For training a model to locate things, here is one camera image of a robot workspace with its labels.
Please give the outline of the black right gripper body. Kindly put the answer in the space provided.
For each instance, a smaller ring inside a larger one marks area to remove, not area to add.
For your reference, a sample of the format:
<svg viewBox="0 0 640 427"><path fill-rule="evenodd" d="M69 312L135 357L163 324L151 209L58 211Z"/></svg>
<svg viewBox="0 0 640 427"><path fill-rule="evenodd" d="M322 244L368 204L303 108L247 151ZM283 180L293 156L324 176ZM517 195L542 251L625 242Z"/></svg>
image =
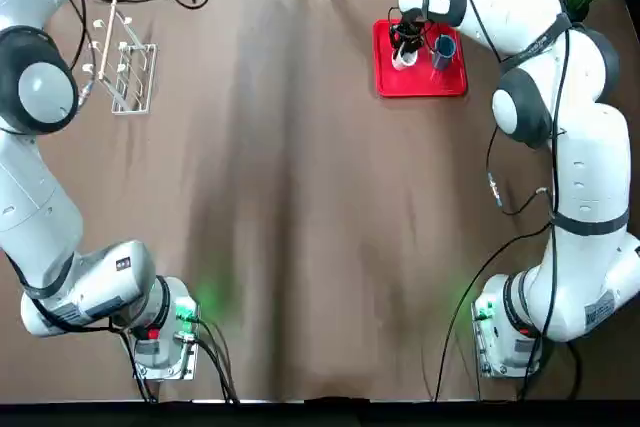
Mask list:
<svg viewBox="0 0 640 427"><path fill-rule="evenodd" d="M422 32L427 24L419 9L402 12L396 24L397 32Z"/></svg>

